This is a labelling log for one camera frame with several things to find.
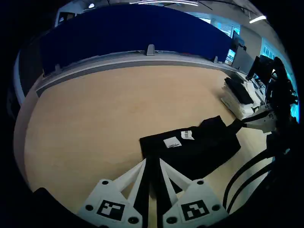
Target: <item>white paper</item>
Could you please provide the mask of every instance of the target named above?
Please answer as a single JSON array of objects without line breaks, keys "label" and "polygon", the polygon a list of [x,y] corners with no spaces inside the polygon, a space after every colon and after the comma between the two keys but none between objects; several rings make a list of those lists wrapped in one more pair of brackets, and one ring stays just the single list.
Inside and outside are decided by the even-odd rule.
[{"label": "white paper", "polygon": [[166,144],[167,148],[172,148],[172,147],[177,147],[177,146],[182,145],[176,137],[165,139],[164,143]]},{"label": "white paper", "polygon": [[194,140],[194,138],[192,137],[192,131],[182,131],[181,132],[182,138],[183,139],[191,139]]}]

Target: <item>blue partition panel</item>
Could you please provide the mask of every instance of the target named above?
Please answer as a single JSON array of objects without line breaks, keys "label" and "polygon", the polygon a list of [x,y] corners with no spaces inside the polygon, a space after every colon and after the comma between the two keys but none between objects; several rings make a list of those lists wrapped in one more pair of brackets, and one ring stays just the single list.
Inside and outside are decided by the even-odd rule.
[{"label": "blue partition panel", "polygon": [[46,75],[55,65],[114,52],[156,50],[200,55],[224,62],[231,38],[214,26],[174,9],[118,5],[92,10],[56,27],[41,38]]}]

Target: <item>desk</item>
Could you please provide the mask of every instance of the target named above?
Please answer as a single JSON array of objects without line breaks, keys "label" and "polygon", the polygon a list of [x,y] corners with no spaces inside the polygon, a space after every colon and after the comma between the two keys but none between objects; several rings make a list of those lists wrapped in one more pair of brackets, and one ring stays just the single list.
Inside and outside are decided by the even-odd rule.
[{"label": "desk", "polygon": [[[30,188],[46,188],[76,213],[100,179],[115,179],[141,161],[139,138],[196,126],[217,115],[226,125],[232,123],[233,114],[219,99],[226,77],[205,68],[140,66],[88,74],[47,89],[26,131],[24,163]],[[266,148],[262,131],[244,128],[237,137],[240,151],[205,178],[220,200],[232,175]],[[269,162],[243,174],[231,194]],[[241,193],[233,210],[260,181]],[[150,199],[149,213],[149,226],[156,227],[155,200]]]}]

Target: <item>black cloth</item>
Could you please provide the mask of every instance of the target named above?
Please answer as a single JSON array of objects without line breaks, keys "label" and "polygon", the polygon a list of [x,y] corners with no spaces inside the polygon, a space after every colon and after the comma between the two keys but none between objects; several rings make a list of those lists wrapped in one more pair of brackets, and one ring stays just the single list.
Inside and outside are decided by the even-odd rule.
[{"label": "black cloth", "polygon": [[240,82],[236,82],[231,78],[225,78],[225,82],[241,104],[253,104],[251,96]]},{"label": "black cloth", "polygon": [[[239,149],[236,133],[243,126],[235,120],[226,126],[220,116],[204,120],[198,127],[181,128],[141,138],[144,158],[159,157],[191,180],[204,178],[228,161]],[[192,131],[194,140],[183,139],[181,131]],[[176,137],[181,146],[167,148],[165,139]],[[173,184],[176,192],[181,191]]]}]

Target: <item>ceiling light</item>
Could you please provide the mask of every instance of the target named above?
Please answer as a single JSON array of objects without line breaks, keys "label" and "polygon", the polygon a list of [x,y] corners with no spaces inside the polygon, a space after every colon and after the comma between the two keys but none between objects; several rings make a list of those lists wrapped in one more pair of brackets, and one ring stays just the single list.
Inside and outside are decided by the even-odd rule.
[{"label": "ceiling light", "polygon": [[263,15],[263,16],[257,17],[256,19],[249,21],[249,23],[252,24],[256,21],[265,20],[265,19],[266,19],[266,16]]},{"label": "ceiling light", "polygon": [[191,6],[198,6],[197,2],[190,2],[185,0],[143,0],[139,2],[130,2],[130,4],[150,4],[150,3],[179,3]]}]

